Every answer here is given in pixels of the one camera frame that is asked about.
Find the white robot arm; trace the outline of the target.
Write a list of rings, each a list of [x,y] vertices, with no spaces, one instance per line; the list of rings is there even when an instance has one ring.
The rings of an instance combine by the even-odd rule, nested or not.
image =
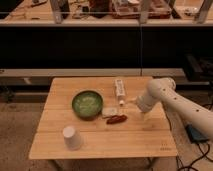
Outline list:
[[[213,141],[213,112],[179,95],[175,88],[172,78],[152,79],[135,103],[143,113],[148,113],[158,102],[163,102]]]

